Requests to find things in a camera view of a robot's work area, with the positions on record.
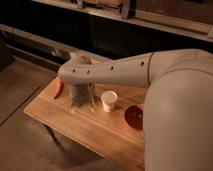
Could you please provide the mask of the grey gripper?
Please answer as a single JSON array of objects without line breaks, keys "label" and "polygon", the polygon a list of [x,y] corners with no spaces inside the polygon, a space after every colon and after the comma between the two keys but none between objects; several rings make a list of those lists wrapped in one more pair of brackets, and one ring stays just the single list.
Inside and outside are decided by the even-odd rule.
[{"label": "grey gripper", "polygon": [[[92,61],[89,57],[84,55],[72,54],[70,59],[71,64],[91,64]],[[89,103],[92,112],[96,112],[99,109],[99,97],[94,96],[95,84],[80,84],[80,85],[70,85],[69,86],[69,96],[70,96],[70,113],[75,114],[76,110]]]}]

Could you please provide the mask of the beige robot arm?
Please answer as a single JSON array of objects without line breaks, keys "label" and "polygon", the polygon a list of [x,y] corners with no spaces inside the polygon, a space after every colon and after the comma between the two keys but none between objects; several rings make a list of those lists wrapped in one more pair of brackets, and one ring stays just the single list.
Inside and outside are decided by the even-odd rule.
[{"label": "beige robot arm", "polygon": [[58,77],[76,94],[85,83],[146,87],[145,171],[213,171],[213,54],[181,49],[93,65],[70,60]]}]

